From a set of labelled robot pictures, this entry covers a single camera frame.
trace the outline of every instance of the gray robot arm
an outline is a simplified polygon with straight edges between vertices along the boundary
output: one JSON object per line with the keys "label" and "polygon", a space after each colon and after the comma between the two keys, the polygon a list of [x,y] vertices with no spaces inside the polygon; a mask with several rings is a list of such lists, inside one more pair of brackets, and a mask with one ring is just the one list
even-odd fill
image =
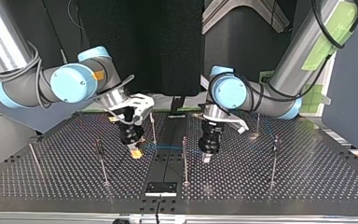
{"label": "gray robot arm", "polygon": [[[204,134],[199,140],[205,162],[218,152],[225,123],[239,133],[247,129],[244,122],[228,113],[229,109],[254,111],[277,119],[293,119],[298,115],[301,97],[311,90],[301,92],[304,86],[317,74],[313,81],[316,83],[331,55],[342,48],[358,23],[358,0],[323,0],[320,8],[313,0],[312,4],[313,11],[304,20],[268,85],[250,82],[233,68],[212,69],[202,115]],[[324,24],[327,32],[334,33],[334,40],[323,31]]]}
{"label": "gray robot arm", "polygon": [[129,147],[133,158],[140,158],[138,146],[144,134],[141,125],[154,105],[153,99],[142,94],[131,97],[124,92],[124,85],[133,76],[121,81],[104,47],[86,50],[78,60],[43,69],[36,47],[24,41],[6,1],[0,0],[0,102],[11,108],[48,108],[60,101],[94,99],[117,117],[120,140]]}

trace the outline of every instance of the cable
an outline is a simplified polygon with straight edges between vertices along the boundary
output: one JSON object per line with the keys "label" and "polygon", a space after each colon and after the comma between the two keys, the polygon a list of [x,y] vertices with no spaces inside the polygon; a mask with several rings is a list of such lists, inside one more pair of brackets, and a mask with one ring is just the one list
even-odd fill
{"label": "cable", "polygon": [[69,19],[71,19],[72,23],[73,23],[75,26],[77,26],[77,27],[80,28],[80,29],[85,30],[83,26],[77,24],[77,23],[74,21],[74,18],[72,18],[71,11],[69,10],[69,7],[71,6],[71,3],[72,3],[72,0],[69,0],[69,2],[68,2],[68,8],[67,8],[67,9],[68,9]]}
{"label": "cable", "polygon": [[120,88],[124,87],[125,85],[127,85],[129,82],[131,82],[134,78],[135,78],[135,75],[129,75],[128,77],[126,77],[126,79],[124,79],[124,81],[120,82],[118,85],[116,85],[116,86],[114,86],[112,88],[106,89],[104,91],[101,91],[99,93],[99,95],[91,97],[91,98],[89,98],[89,100],[95,100],[95,99],[101,98],[101,97],[103,97],[104,95],[108,94],[111,91],[120,89]]}
{"label": "cable", "polygon": [[[345,44],[341,45],[339,44],[336,39],[334,37],[332,37],[330,35],[330,33],[328,32],[327,28],[325,27],[324,25],[324,22],[323,22],[323,19],[322,19],[322,14],[321,14],[321,10],[319,9],[318,5],[316,4],[316,0],[310,0],[311,4],[312,4],[312,11],[313,11],[313,14],[316,18],[316,21],[318,22],[319,24],[319,27],[321,28],[322,30],[322,33],[324,33],[324,36],[327,38],[327,40],[332,44],[334,45],[336,48],[338,49],[344,49],[345,48]],[[354,3],[357,7],[357,17],[356,17],[356,20],[354,21],[351,29],[350,29],[350,32],[352,33],[357,25],[358,25],[358,0],[354,0]]]}
{"label": "cable", "polygon": [[48,109],[51,106],[51,102],[48,99],[46,99],[46,97],[43,94],[41,94],[40,85],[39,85],[40,78],[42,78],[43,82],[45,83],[45,85],[48,86],[48,88],[51,89],[51,87],[48,84],[48,81],[46,80],[46,77],[43,73],[42,58],[40,58],[40,56],[39,56],[39,51],[34,46],[34,44],[31,43],[30,41],[28,41],[28,44],[31,46],[32,50],[34,51],[34,57],[31,59],[31,61],[29,61],[27,63],[27,65],[25,65],[25,67],[18,69],[14,72],[9,72],[7,74],[0,74],[0,81],[5,83],[5,82],[12,81],[18,77],[22,77],[23,75],[27,74],[30,69],[32,69],[33,67],[36,66],[36,74],[35,74],[36,75],[36,81],[35,81],[36,99],[37,99],[37,102],[40,104],[40,106],[42,106],[45,109]]}
{"label": "cable", "polygon": [[128,122],[124,119],[121,119],[117,114],[115,114],[113,111],[111,111],[107,106],[105,106],[100,100],[94,100],[95,103],[97,103],[98,105],[101,105],[103,107],[103,109],[108,112],[109,114],[113,115],[113,117],[115,117],[115,119],[119,120],[120,122],[122,122],[123,124],[127,124],[127,125],[132,125],[134,124],[133,120],[131,122]]}

